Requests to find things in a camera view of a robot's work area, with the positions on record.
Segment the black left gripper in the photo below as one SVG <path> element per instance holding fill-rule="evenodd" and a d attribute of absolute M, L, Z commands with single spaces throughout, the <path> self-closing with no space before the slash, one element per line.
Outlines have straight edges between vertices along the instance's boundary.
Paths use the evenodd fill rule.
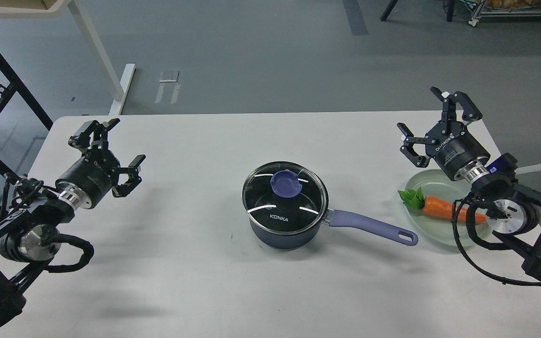
<path fill-rule="evenodd" d="M 142 182 L 140 165 L 146 155 L 139 154 L 127 167 L 119 167 L 109 149 L 108 132 L 119 122 L 119 118 L 88 121 L 69 137 L 69 146 L 79 150 L 82 157 L 56 180 L 55 187 L 60 191 L 69 186 L 82 190 L 85 196 L 82 209 L 94 208 L 110 190 L 113 197 L 124 198 Z M 126 175 L 127 180 L 119 184 L 121 175 Z"/>

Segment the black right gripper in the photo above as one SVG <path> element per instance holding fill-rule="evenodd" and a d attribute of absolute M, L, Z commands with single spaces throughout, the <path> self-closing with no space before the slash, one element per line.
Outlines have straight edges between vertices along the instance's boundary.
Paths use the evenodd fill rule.
<path fill-rule="evenodd" d="M 443 92 L 436 86 L 430 87 L 430 91 L 442 101 L 441 119 L 424 138 L 415 137 L 406 124 L 397 123 L 404 136 L 400 152 L 417 168 L 428 167 L 432 158 L 449 180 L 460 180 L 459 170 L 468 163 L 479 161 L 485 165 L 490 158 L 467 129 L 472 122 L 480 121 L 483 114 L 464 92 Z M 415 144 L 427 144 L 427 155 L 418 154 Z"/>

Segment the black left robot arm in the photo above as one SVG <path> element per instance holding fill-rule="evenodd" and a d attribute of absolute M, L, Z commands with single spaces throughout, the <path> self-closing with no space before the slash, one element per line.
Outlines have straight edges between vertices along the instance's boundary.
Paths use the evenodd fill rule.
<path fill-rule="evenodd" d="M 112 118 L 82 124 L 68 144 L 81 152 L 54 183 L 6 173 L 4 194 L 14 189 L 11 203 L 0 210 L 0 327 L 21 314 L 24 292 L 42 272 L 71 273 L 86 267 L 93 245 L 77 236 L 60 233 L 78 209 L 93 209 L 112 192 L 126 197 L 142 181 L 140 154 L 127 167 L 109 149 L 108 133 L 120 122 Z"/>

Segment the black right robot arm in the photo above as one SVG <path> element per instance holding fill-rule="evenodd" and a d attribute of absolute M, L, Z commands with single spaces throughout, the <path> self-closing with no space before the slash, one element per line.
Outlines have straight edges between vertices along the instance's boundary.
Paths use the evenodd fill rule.
<path fill-rule="evenodd" d="M 463 258 L 481 274 L 502 284 L 541 287 L 541 192 L 521 185 L 517 159 L 509 153 L 489 163 L 489 152 L 468 130 L 482 113 L 464 92 L 443 92 L 432 86 L 442 102 L 441 118 L 425 136 L 415 137 L 404 123 L 400 152 L 416 167 L 434 160 L 451 181 L 464 180 L 470 192 L 447 203 L 455 244 Z M 532 282 L 498 276 L 479 267 L 467 254 L 458 225 L 466 227 L 472 242 L 490 251 L 511 250 L 523 259 L 524 273 Z"/>

